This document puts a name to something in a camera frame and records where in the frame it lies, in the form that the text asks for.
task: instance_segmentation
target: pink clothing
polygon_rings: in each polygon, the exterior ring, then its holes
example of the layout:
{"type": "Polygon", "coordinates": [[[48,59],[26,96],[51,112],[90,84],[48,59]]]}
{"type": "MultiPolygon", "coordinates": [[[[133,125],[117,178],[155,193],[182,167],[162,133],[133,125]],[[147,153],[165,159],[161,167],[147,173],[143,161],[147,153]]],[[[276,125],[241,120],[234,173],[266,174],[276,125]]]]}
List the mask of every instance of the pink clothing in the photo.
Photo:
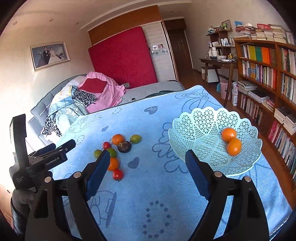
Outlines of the pink clothing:
{"type": "MultiPolygon", "coordinates": [[[[111,79],[110,77],[107,77],[102,73],[89,72],[86,76],[86,79],[87,78],[90,78],[90,79],[98,78],[102,81],[107,82],[103,93],[94,94],[98,99],[96,100],[96,102],[94,102],[93,104],[91,104],[86,108],[86,110],[89,113],[94,113],[96,111],[118,105],[121,102],[121,97],[127,91],[127,89],[125,89],[123,85],[118,85],[114,79],[111,79]]],[[[78,86],[78,88],[81,87],[84,84],[84,82],[82,82],[78,86]]]]}

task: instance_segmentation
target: bride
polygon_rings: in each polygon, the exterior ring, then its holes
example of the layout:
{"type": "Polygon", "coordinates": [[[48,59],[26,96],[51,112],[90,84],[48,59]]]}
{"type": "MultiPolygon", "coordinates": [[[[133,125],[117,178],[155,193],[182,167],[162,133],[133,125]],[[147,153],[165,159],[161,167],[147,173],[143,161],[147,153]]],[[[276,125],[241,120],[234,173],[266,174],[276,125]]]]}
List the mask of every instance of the bride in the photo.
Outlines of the bride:
{"type": "Polygon", "coordinates": [[[58,56],[56,56],[56,53],[55,51],[53,50],[52,47],[50,47],[50,59],[49,59],[49,62],[48,64],[52,64],[52,63],[55,63],[55,62],[58,62],[58,61],[62,61],[58,56]]]}

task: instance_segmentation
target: white plastic basket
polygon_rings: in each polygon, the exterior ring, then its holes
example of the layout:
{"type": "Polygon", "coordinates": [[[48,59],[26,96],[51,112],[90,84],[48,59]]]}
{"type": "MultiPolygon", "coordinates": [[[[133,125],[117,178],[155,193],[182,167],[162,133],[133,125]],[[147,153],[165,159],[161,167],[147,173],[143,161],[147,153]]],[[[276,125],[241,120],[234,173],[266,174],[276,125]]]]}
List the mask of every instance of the white plastic basket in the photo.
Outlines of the white plastic basket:
{"type": "Polygon", "coordinates": [[[241,119],[237,112],[224,108],[183,112],[173,120],[168,135],[171,147],[183,161],[185,153],[192,149],[200,161],[228,177],[247,172],[261,156],[262,140],[258,139],[257,128],[248,119],[241,119]],[[221,139],[221,132],[227,127],[235,129],[242,142],[241,152],[234,157],[228,155],[227,143],[221,139]]]}

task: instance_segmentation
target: orange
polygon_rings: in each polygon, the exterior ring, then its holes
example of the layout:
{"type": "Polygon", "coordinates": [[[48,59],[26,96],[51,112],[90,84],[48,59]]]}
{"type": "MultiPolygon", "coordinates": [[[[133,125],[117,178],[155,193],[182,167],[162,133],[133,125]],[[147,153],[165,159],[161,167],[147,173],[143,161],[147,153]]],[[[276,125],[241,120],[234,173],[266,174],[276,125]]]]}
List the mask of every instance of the orange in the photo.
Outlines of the orange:
{"type": "Polygon", "coordinates": [[[233,138],[236,138],[237,132],[233,128],[225,128],[221,133],[221,138],[226,143],[229,143],[233,138]]]}
{"type": "Polygon", "coordinates": [[[230,156],[236,156],[242,150],[242,142],[237,139],[233,138],[227,145],[227,152],[230,156]]]}
{"type": "Polygon", "coordinates": [[[108,171],[114,171],[119,168],[119,161],[116,157],[110,157],[110,165],[108,171]]]}
{"type": "Polygon", "coordinates": [[[112,137],[112,143],[114,145],[118,145],[120,142],[123,142],[123,141],[124,141],[123,135],[116,134],[112,137]]]}

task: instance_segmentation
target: red cherry tomato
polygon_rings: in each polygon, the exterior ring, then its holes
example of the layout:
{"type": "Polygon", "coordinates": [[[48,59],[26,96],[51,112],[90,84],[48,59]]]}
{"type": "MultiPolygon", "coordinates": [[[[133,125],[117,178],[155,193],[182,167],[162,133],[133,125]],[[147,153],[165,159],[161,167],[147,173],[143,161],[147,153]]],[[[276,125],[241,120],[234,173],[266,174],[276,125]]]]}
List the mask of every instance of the red cherry tomato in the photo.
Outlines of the red cherry tomato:
{"type": "Polygon", "coordinates": [[[111,144],[110,144],[109,142],[105,141],[105,142],[103,143],[103,149],[104,149],[104,150],[107,150],[107,149],[110,148],[110,147],[111,147],[111,144]]]}
{"type": "Polygon", "coordinates": [[[121,179],[123,179],[123,172],[119,169],[116,169],[113,171],[113,179],[116,181],[120,181],[121,179]]]}

